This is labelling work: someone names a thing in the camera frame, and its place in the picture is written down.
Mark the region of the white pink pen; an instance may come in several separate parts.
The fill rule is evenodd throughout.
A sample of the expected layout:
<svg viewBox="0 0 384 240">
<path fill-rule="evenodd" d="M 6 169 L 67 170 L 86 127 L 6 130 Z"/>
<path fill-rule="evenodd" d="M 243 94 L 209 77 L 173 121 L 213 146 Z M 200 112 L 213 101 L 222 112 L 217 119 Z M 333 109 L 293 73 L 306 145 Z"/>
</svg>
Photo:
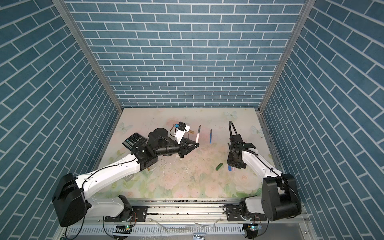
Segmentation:
<svg viewBox="0 0 384 240">
<path fill-rule="evenodd" d="M 198 133 L 197 133 L 196 141 L 195 141 L 196 143 L 199 143 L 200 132 L 201 132 L 201 125 L 200 125 L 199 128 L 198 128 Z"/>
</svg>

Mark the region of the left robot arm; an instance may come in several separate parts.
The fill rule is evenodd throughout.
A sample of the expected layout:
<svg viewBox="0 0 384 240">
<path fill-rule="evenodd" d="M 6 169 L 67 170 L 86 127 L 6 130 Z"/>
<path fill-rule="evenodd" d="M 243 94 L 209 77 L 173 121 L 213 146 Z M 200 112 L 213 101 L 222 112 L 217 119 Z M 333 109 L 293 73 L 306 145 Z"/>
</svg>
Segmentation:
<svg viewBox="0 0 384 240">
<path fill-rule="evenodd" d="M 127 197 L 99 198 L 95 194 L 105 187 L 138 172 L 158 161 L 159 156 L 179 155 L 183 158 L 199 147 L 185 138 L 187 130 L 177 130 L 175 138 L 164 128 L 157 128 L 145 138 L 132 134 L 123 145 L 131 152 L 121 160 L 90 173 L 61 177 L 52 202 L 61 227 L 69 227 L 85 217 L 105 217 L 107 222 L 127 222 L 134 215 Z"/>
</svg>

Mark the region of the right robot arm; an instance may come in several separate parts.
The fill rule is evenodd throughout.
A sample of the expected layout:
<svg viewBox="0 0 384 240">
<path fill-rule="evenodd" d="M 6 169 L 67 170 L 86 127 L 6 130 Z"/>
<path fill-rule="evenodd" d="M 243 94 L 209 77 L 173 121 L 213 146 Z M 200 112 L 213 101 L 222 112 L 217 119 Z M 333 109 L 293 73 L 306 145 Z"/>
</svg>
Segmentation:
<svg viewBox="0 0 384 240">
<path fill-rule="evenodd" d="M 296 179 L 284 174 L 265 160 L 256 146 L 245 143 L 233 122 L 229 122 L 229 155 L 227 164 L 232 168 L 250 168 L 262 180 L 260 197 L 242 198 L 239 202 L 240 215 L 247 221 L 276 221 L 290 219 L 302 213 Z"/>
</svg>

